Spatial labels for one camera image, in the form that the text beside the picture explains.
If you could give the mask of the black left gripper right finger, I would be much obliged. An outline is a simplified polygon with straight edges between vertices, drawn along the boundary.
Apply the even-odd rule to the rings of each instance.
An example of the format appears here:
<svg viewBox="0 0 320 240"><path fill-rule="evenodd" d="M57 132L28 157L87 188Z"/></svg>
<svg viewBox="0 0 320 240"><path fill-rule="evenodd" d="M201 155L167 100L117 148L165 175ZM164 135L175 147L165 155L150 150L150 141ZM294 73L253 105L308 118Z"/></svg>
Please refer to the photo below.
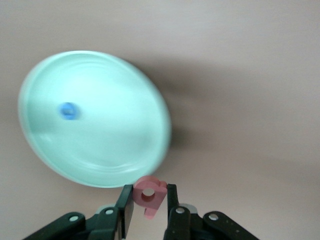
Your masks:
<svg viewBox="0 0 320 240"><path fill-rule="evenodd" d="M199 216L197 208L180 204L177 186L167 185L165 240L256 240L257 237L220 211Z"/></svg>

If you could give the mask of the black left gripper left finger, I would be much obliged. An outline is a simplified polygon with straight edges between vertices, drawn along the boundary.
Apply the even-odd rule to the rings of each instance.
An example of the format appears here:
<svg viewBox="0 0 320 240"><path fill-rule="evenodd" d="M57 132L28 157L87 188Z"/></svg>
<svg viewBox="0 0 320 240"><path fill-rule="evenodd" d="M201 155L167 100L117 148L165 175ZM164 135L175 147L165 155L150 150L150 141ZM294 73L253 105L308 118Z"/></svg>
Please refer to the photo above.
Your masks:
<svg viewBox="0 0 320 240"><path fill-rule="evenodd" d="M125 185L115 205L103 207L92 217L69 212L27 236L26 240L123 240L134 209L133 186Z"/></svg>

